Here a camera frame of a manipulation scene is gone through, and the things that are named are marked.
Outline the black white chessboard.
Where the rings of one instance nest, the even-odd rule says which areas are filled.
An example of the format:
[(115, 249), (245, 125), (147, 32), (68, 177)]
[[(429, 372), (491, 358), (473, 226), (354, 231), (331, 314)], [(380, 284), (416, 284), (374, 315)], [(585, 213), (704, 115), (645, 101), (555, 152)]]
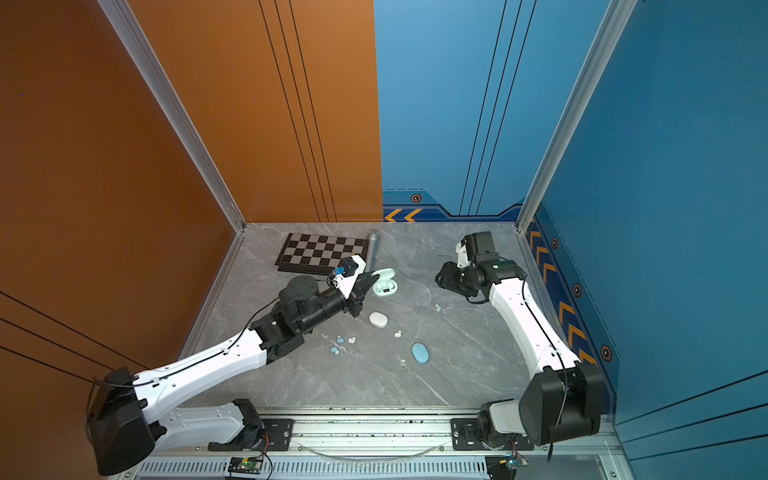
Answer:
[(367, 252), (366, 239), (289, 233), (275, 266), (283, 272), (324, 276), (331, 273), (342, 258), (365, 257)]

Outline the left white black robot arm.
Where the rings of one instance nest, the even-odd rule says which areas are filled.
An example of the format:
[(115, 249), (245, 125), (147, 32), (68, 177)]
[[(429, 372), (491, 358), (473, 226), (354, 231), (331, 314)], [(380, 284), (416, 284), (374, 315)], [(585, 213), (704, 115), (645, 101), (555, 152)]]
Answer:
[(314, 278), (296, 277), (240, 333), (198, 356), (139, 374), (110, 372), (86, 416), (98, 472), (117, 474), (146, 458), (165, 430), (161, 416), (172, 408), (287, 355), (304, 334), (338, 313), (357, 316), (377, 279), (373, 273), (340, 277), (319, 291)]

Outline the aluminium corner post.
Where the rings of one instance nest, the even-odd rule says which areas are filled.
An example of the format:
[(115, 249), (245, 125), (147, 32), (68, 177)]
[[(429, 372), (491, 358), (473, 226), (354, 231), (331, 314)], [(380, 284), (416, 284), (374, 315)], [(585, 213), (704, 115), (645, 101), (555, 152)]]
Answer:
[(516, 221), (518, 233), (525, 233), (533, 220), (637, 3), (609, 2), (523, 202)]
[(162, 63), (125, 0), (99, 0), (99, 6), (185, 148), (222, 213), (237, 234), (246, 220)]

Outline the left green circuit board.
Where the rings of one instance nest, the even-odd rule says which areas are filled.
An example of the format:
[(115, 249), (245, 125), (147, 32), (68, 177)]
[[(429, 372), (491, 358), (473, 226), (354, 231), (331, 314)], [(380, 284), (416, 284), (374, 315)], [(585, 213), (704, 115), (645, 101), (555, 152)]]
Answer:
[(263, 473), (265, 459), (255, 457), (231, 457), (227, 466), (227, 476), (231, 478), (258, 477)]

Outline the mint green earbud case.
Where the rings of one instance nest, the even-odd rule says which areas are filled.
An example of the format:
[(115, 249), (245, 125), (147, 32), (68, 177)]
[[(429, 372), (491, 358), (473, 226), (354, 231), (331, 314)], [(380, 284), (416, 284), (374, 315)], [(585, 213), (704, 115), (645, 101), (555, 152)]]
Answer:
[(393, 268), (380, 269), (374, 272), (378, 276), (373, 286), (373, 292), (378, 297), (393, 295), (397, 292), (398, 285), (394, 280), (396, 272)]

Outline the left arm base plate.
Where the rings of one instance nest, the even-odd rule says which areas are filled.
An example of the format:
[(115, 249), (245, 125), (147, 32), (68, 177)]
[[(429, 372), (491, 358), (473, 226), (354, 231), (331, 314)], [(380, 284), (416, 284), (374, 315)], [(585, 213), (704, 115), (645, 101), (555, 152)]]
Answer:
[(243, 429), (229, 442), (210, 442), (208, 451), (266, 451), (284, 452), (289, 449), (294, 428), (294, 420), (266, 419), (247, 422)]

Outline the right circuit board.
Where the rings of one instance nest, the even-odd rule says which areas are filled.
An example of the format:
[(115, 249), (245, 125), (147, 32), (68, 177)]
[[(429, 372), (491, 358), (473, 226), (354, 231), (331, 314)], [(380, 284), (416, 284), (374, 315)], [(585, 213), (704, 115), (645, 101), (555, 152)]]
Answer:
[(486, 473), (490, 480), (515, 480), (518, 471), (529, 461), (521, 455), (486, 456)]

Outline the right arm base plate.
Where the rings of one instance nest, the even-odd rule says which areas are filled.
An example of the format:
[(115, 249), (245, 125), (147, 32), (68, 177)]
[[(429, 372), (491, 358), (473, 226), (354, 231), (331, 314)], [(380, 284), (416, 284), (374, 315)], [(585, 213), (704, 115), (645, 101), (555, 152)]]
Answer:
[(535, 445), (524, 434), (499, 433), (488, 421), (479, 418), (453, 418), (450, 420), (450, 428), (455, 451), (535, 449)]

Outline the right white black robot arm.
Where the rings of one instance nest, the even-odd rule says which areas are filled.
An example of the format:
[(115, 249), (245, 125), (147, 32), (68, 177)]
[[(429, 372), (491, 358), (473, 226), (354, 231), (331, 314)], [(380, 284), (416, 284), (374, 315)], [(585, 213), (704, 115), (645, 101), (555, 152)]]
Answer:
[(481, 441), (501, 449), (518, 435), (535, 446), (595, 435), (601, 426), (605, 377), (562, 341), (528, 285), (528, 275), (498, 254), (489, 232), (465, 236), (457, 259), (435, 277), (439, 287), (472, 304), (489, 304), (517, 342), (530, 381), (519, 399), (483, 404), (477, 415)]

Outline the left aluminium corner post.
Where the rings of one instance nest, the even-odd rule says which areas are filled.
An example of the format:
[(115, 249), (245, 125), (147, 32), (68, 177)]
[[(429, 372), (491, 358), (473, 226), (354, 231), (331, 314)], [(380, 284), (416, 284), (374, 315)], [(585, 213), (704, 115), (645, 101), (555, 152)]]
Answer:
[(99, 0), (99, 6), (185, 148), (222, 213), (237, 234), (246, 220), (162, 63), (125, 0)]

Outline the blue earbud case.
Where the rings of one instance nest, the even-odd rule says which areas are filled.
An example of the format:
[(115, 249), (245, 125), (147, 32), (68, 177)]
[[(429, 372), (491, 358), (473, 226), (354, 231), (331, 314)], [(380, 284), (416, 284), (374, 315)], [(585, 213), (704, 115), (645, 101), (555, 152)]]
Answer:
[(430, 360), (429, 350), (423, 343), (414, 343), (411, 346), (411, 352), (414, 360), (419, 364), (426, 364)]

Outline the white earbud case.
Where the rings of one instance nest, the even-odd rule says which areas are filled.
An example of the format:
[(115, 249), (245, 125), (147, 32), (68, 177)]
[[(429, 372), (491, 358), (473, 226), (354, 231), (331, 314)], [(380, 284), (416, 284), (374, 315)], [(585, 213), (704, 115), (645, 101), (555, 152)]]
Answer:
[(372, 326), (378, 329), (385, 329), (389, 324), (388, 317), (380, 312), (372, 312), (369, 315), (369, 322)]

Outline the aluminium front rail frame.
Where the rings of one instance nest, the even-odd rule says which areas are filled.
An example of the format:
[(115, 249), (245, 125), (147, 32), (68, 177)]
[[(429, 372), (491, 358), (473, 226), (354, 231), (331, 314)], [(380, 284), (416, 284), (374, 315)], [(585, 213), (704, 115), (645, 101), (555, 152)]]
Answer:
[[(119, 472), (125, 479), (489, 479), (486, 456), (521, 455), (529, 465), (516, 479), (631, 479), (629, 461), (607, 421), (593, 436), (535, 446), (532, 451), (455, 451), (450, 420), (477, 418), (472, 409), (269, 408), (260, 420), (294, 420), (284, 452), (207, 450), (227, 443), (244, 425), (235, 406), (180, 407), (165, 415), (166, 434), (138, 464)], [(265, 459), (258, 477), (231, 478), (231, 457)]]

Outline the right aluminium corner post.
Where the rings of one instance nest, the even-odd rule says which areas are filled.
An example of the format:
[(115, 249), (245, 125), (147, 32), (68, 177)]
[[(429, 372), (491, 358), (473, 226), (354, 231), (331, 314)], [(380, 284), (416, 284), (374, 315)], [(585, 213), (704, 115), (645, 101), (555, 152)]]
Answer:
[(637, 3), (609, 2), (523, 202), (516, 221), (518, 233), (525, 233), (533, 220)]

